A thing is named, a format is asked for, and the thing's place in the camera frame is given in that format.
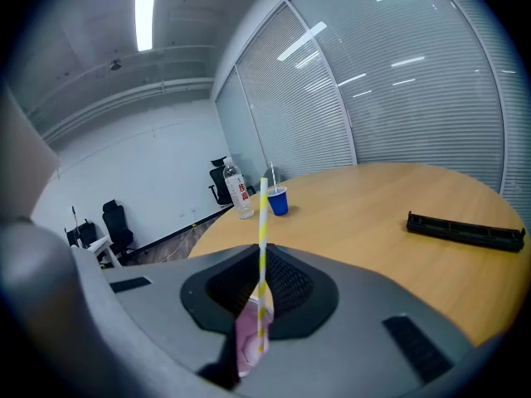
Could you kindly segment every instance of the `black baseboard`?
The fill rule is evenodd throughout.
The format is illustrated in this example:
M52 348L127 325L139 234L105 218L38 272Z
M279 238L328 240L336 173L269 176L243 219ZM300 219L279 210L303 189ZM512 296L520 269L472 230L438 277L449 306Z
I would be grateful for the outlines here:
M139 255L141 254L142 252L150 249L150 248L153 248L154 246L156 245L160 245L161 243L165 242L166 240L168 239L172 239L173 237L175 237L176 235L180 235L182 233L184 233L185 231L188 231L188 230L191 230L193 227L197 227L197 226L200 226L203 222L206 222L206 221L209 221L211 220L212 218L215 218L217 216L220 216L220 215L223 215L225 212L227 212L228 210L230 210L232 208L232 205L226 207L226 208L223 208L221 211L218 211L214 214L212 214L211 216L208 216L206 218L203 218L202 220L199 220L197 222L194 222L193 224L191 224L190 226L186 226L184 227L183 229L181 230L178 230L178 231L174 231L174 233L172 233L171 235L167 235L165 237L163 237L162 239L158 239L156 240L155 242L151 242L151 243L148 243L147 245L144 245L142 246L141 248L138 248L137 250L134 250L133 252L129 252L127 254L128 258L134 258L136 255Z

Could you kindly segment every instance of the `yellow striped straw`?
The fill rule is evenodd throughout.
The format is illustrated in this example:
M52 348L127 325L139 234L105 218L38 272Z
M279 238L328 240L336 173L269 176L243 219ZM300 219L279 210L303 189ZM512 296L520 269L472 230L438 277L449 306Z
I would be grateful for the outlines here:
M258 232L260 279L258 280L258 354L264 351L266 332L267 178L260 179L260 229Z

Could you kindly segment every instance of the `floor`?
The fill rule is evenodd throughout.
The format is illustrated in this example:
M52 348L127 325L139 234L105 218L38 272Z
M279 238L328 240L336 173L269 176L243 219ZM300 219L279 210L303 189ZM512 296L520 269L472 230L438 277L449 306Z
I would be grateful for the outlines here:
M208 227L217 220L217 218L219 218L219 216L205 221L199 226L185 231L180 235L176 235L153 248L149 248L140 253L140 255L135 255L131 261L126 263L126 265L153 264L187 258L190 255L193 246L195 246L199 238L205 231L207 231Z

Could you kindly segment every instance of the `plastic water bottle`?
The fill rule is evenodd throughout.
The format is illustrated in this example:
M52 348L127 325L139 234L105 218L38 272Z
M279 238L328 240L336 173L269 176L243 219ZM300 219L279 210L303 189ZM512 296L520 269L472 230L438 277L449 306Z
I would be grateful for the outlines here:
M249 218L255 213L249 203L249 193L247 192L246 184L243 182L240 168L234 165L232 158L223 159L225 168L223 169L223 178L231 193L232 203L236 208L238 216L243 220Z

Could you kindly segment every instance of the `black office chair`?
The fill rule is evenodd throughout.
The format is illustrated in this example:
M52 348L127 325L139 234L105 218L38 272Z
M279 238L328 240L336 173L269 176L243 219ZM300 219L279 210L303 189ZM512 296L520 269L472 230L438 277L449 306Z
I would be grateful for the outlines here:
M232 203L231 194L225 183L225 178L223 178L223 168L225 168L225 165L221 165L210 171L210 177L212 177L212 180L214 180L214 184L216 185L217 195L216 192L214 192L214 184L208 188L212 190L212 195L214 195L218 205Z
M133 232L127 228L125 222L124 207L117 205L116 201L108 201L103 205L103 221L109 231L110 239L113 241L110 249L115 255L127 254L128 245L133 243Z
M70 246L77 245L77 237L78 237L78 231L79 231L79 237L81 239L81 243L83 243L86 246L89 246L92 242L95 242L97 239L96 235L96 226L93 222L88 222L85 218L85 222L81 224L77 229L73 229L70 231L66 231L66 238L68 239L68 244Z

